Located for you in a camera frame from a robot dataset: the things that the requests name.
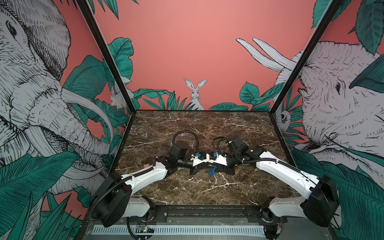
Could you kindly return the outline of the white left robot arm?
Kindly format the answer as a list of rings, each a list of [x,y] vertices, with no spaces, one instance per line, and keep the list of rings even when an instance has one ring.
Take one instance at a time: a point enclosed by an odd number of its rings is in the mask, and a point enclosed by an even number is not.
[[[196,152],[187,156],[187,150],[187,143],[178,141],[166,155],[147,168],[128,175],[108,175],[92,197],[89,219],[99,220],[104,227],[110,227],[121,218],[146,216],[151,209],[151,201],[144,197],[134,198],[135,193],[166,179],[179,168],[193,171],[210,162],[210,154]]]

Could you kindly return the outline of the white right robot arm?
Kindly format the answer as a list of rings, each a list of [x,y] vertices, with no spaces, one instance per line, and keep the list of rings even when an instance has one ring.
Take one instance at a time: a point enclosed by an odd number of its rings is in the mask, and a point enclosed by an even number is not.
[[[259,145],[248,146],[239,137],[217,137],[217,156],[224,157],[220,145],[225,142],[230,154],[225,157],[228,167],[247,165],[267,172],[284,182],[297,193],[296,198],[273,198],[267,210],[276,217],[307,218],[320,227],[328,227],[338,209],[336,183],[330,177],[317,177],[280,160]]]

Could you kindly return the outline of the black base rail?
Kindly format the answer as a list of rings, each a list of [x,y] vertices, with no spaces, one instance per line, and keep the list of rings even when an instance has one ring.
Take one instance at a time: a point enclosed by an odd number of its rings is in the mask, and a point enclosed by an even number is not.
[[[260,225],[287,222],[286,217],[275,217],[258,205],[152,205],[144,214],[127,214],[120,209],[106,223],[110,227],[126,218],[133,223],[165,223],[171,218],[245,218]]]

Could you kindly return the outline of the black enclosure corner post right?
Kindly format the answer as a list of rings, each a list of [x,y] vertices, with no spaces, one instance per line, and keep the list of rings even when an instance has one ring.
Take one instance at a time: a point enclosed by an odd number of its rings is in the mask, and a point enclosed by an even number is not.
[[[305,49],[303,50],[303,53],[301,57],[299,58],[298,62],[296,63],[294,69],[292,70],[292,73],[290,74],[287,82],[285,83],[281,93],[279,94],[276,102],[270,109],[270,114],[274,115],[284,100],[284,97],[288,93],[288,91],[291,89],[293,83],[298,78],[299,73],[303,69],[304,65],[306,64],[307,60],[311,56],[313,50],[315,49],[317,43],[323,36],[324,32],[326,31],[327,27],[329,26],[330,22],[332,21],[334,15],[336,14],[339,7],[342,5],[342,0],[334,0],[330,1],[327,5],[327,8],[325,9],[325,12],[323,13],[320,22],[318,26],[316,27],[316,30],[313,32],[308,44],[306,45]]]

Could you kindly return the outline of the black enclosure corner post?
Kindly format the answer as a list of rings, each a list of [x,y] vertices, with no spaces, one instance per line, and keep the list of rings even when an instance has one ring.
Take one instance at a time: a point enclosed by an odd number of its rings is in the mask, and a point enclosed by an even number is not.
[[[279,94],[276,102],[270,109],[270,114],[274,115],[284,100],[284,97],[288,93],[288,91],[291,89],[293,83],[298,78],[299,73],[303,69],[304,65],[306,64],[307,60],[311,56],[313,50],[315,49],[317,43],[323,36],[324,32],[326,31],[327,27],[329,26],[330,22],[332,21],[334,15],[336,14],[339,7],[342,5],[342,0],[334,0],[330,1],[327,5],[327,8],[325,9],[325,12],[323,13],[320,22],[318,26],[316,27],[316,30],[313,32],[308,44],[306,45],[305,49],[303,50],[303,53],[301,57],[299,58],[298,62],[296,63],[294,69],[292,70],[292,73],[290,74],[287,82],[285,83],[281,93]]]
[[[84,1],[84,0],[77,0],[76,1],[97,45],[99,50],[102,53],[103,58],[106,60],[107,66],[109,70],[111,71],[111,74],[117,83],[119,90],[121,91],[123,98],[125,100],[125,103],[127,104],[127,107],[130,111],[131,114],[136,113],[136,109],[131,101],[131,98],[129,97],[127,93],[127,89],[125,85],[123,84],[121,75],[119,73],[119,70],[116,66],[116,63],[111,55],[111,52],[108,48],[108,45],[106,44],[106,41],[102,35],[102,32],[97,24],[97,21],[94,18],[94,14],[91,11],[92,9],[90,8],[89,2]]]

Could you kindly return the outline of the black enclosure corner post left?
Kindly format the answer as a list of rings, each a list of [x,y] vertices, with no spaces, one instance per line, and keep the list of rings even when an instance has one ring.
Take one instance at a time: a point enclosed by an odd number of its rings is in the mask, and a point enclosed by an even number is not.
[[[106,41],[102,35],[102,32],[97,24],[97,21],[94,18],[94,14],[91,11],[92,9],[90,8],[89,2],[84,1],[84,0],[77,0],[76,1],[97,45],[99,50],[102,53],[103,58],[106,60],[107,66],[109,70],[111,71],[111,74],[117,83],[119,90],[121,91],[123,98],[125,100],[125,103],[127,104],[127,107],[130,111],[131,114],[136,113],[136,109],[131,101],[131,98],[129,97],[127,93],[127,89],[125,85],[123,84],[121,75],[119,73],[119,70],[116,66],[116,63],[111,55],[111,52],[108,48],[108,45],[106,44]]]

